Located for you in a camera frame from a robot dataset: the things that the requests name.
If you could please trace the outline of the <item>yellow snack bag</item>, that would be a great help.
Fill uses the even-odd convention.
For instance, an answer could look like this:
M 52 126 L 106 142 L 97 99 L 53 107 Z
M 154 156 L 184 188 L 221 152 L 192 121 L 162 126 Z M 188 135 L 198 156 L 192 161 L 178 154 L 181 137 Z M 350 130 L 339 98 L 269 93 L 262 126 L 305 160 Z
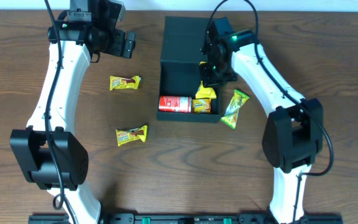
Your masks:
M 212 87 L 204 87 L 203 85 L 203 78 L 207 74 L 208 63 L 207 62 L 200 62 L 199 64 L 199 71 L 200 71 L 200 86 L 195 94 L 196 99 L 202 98 L 209 98 L 209 99 L 216 99 L 217 95 L 215 90 Z

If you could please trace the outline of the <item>orange yellow biscuit packet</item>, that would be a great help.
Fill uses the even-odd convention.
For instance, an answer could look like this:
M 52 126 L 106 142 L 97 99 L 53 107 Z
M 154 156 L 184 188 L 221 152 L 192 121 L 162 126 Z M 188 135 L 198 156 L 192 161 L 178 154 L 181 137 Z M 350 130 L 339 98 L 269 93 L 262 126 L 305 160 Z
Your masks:
M 192 100 L 192 112 L 199 113 L 210 113 L 211 112 L 211 99 L 200 98 Z

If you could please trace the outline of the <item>green yellow snack packet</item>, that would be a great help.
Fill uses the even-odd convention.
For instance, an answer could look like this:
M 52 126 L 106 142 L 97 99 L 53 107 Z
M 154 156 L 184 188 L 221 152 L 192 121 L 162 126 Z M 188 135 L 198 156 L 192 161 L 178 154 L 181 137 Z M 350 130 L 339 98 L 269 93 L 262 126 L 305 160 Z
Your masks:
M 221 121 L 228 125 L 230 128 L 235 129 L 237 124 L 237 119 L 239 116 L 239 110 L 247 102 L 249 96 L 240 90 L 234 90 L 234 94 L 226 108 L 224 116 L 221 118 Z

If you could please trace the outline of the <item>red Pringles can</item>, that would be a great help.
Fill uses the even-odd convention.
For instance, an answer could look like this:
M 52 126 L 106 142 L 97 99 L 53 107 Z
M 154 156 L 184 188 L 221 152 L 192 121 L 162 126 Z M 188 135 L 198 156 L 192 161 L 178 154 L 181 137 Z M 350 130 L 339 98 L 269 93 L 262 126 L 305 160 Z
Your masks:
M 161 96 L 158 110 L 172 113 L 191 113 L 191 98 L 185 96 Z

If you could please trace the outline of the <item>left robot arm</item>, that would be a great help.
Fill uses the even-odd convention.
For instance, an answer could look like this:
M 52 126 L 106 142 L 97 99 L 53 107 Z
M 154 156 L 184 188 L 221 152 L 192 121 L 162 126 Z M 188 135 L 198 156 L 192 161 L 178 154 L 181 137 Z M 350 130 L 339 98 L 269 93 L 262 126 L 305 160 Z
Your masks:
M 49 63 L 37 106 L 25 129 L 11 133 L 10 146 L 30 183 L 53 196 L 54 215 L 35 214 L 29 223 L 132 223 L 110 214 L 86 181 L 89 157 L 75 137 L 76 105 L 83 77 L 101 54 L 131 58 L 135 34 L 116 28 L 121 1 L 73 0 L 52 17 Z

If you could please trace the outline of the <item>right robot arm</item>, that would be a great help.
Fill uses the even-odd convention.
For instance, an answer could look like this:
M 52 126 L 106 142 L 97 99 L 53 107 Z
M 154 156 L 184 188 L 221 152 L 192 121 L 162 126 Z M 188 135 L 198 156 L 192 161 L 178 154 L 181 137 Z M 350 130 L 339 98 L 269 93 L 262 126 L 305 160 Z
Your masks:
M 304 216 L 306 178 L 323 147 L 323 107 L 307 100 L 281 76 L 251 30 L 206 32 L 205 86 L 217 86 L 229 76 L 241 77 L 267 115 L 262 149 L 273 166 L 270 213 L 277 223 L 295 223 Z

